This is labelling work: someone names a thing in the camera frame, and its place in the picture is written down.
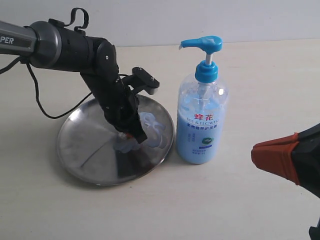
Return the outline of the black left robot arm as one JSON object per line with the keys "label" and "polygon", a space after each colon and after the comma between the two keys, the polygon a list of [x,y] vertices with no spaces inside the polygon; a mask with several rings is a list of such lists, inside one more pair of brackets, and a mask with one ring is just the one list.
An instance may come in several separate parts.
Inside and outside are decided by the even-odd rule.
{"label": "black left robot arm", "polygon": [[0,52],[15,56],[1,73],[17,63],[25,64],[29,70],[79,73],[99,103],[106,121],[118,132],[142,143],[147,135],[138,113],[137,93],[146,84],[137,74],[119,73],[116,47],[105,38],[87,36],[88,24],[87,12],[83,14],[83,24],[74,29],[56,19],[37,21],[29,26],[1,22]]}

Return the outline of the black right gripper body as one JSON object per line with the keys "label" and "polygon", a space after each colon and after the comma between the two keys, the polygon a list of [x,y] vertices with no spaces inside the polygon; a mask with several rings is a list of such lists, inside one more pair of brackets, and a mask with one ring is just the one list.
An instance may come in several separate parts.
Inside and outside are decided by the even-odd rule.
{"label": "black right gripper body", "polygon": [[298,133],[298,144],[291,152],[299,185],[320,196],[320,125]]}

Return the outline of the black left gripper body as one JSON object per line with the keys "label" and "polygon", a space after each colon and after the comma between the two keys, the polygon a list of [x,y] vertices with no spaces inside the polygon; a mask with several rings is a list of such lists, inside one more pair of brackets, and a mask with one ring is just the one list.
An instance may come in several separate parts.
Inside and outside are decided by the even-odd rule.
{"label": "black left gripper body", "polygon": [[121,133],[131,134],[141,144],[148,137],[138,113],[139,100],[131,91],[103,107],[105,119]]}

